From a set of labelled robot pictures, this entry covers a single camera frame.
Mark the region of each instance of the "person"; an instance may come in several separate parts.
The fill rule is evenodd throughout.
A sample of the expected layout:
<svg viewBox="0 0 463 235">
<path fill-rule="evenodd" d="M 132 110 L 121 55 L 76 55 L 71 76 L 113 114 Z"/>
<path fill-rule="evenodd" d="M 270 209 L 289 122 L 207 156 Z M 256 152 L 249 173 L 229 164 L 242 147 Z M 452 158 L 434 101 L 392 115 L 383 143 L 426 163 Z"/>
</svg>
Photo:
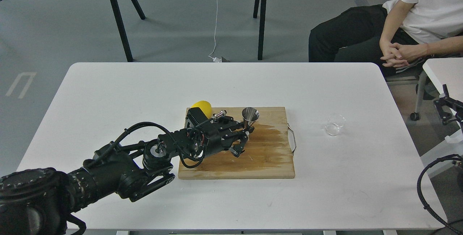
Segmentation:
<svg viewBox="0 0 463 235">
<path fill-rule="evenodd" d="M 389 76 L 420 57 L 463 52 L 462 32 L 463 0 L 353 7 L 311 30 L 309 62 L 373 62 Z"/>
</svg>

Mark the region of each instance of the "metal funnel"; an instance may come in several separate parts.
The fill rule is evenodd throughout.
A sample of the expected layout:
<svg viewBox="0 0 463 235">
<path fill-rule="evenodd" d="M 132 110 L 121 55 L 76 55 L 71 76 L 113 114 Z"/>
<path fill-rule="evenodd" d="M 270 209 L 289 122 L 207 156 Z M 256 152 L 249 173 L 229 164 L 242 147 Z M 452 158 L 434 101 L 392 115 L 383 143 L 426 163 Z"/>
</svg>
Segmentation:
<svg viewBox="0 0 463 235">
<path fill-rule="evenodd" d="M 259 111 L 256 108 L 245 108 L 241 112 L 243 115 L 243 122 L 245 123 L 245 129 L 250 128 L 257 119 L 259 119 Z"/>
</svg>

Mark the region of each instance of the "wood grain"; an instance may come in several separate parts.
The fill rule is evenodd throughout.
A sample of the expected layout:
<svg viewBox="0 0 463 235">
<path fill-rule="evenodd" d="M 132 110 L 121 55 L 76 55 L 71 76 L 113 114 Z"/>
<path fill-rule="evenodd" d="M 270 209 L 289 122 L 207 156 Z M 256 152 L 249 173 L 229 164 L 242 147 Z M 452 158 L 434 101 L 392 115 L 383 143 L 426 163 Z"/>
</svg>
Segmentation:
<svg viewBox="0 0 463 235">
<path fill-rule="evenodd" d="M 235 121 L 242 121 L 243 108 L 225 109 Z M 293 156 L 288 142 L 288 122 L 283 107 L 256 108 L 259 119 L 253 126 L 245 152 L 236 158 L 230 151 L 210 156 L 198 167 L 185 168 L 180 163 L 180 179 L 292 179 L 295 176 Z"/>
</svg>

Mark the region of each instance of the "clasped hands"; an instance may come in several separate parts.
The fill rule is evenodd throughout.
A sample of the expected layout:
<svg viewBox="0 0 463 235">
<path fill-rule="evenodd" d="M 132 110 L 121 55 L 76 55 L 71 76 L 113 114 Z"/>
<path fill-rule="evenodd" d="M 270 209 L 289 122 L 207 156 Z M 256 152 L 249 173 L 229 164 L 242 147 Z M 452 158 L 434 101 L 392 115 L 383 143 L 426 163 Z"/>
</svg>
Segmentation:
<svg viewBox="0 0 463 235">
<path fill-rule="evenodd" d="M 380 41 L 380 48 L 383 53 L 381 59 L 385 61 L 384 67 L 406 67 L 427 54 L 426 44 L 402 45 L 397 42 Z"/>
</svg>

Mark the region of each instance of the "white table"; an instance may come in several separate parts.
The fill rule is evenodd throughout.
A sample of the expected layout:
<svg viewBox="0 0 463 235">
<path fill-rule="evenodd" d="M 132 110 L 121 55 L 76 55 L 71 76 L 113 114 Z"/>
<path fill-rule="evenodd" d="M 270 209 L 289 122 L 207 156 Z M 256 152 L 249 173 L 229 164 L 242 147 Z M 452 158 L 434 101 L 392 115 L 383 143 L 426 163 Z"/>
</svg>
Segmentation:
<svg viewBox="0 0 463 235">
<path fill-rule="evenodd" d="M 463 58 L 435 58 L 428 59 L 423 64 L 423 70 L 433 82 L 439 93 L 443 93 L 442 85 L 447 85 L 447 90 L 451 98 L 463 101 L 463 92 L 461 91 L 463 77 Z M 421 156 L 424 165 L 428 165 L 436 158 L 449 154 L 463 154 L 463 135 L 458 130 L 451 136 L 446 136 L 445 140 Z M 450 161 L 442 162 L 435 165 L 428 172 L 430 177 L 452 167 Z"/>
<path fill-rule="evenodd" d="M 170 131 L 182 128 L 185 109 L 198 100 L 217 107 L 286 107 L 298 145 L 296 177 L 176 179 L 135 203 L 112 194 L 76 213 L 89 229 L 443 226 L 418 199 L 416 181 L 423 165 L 373 64 L 77 63 L 66 74 L 18 170 L 55 167 L 70 172 L 134 123 L 153 121 Z M 323 129 L 331 113 L 347 118 L 335 137 Z M 159 133 L 143 128 L 123 144 Z M 177 173 L 178 160 L 172 163 Z M 423 193 L 445 218 L 428 177 Z"/>
</svg>

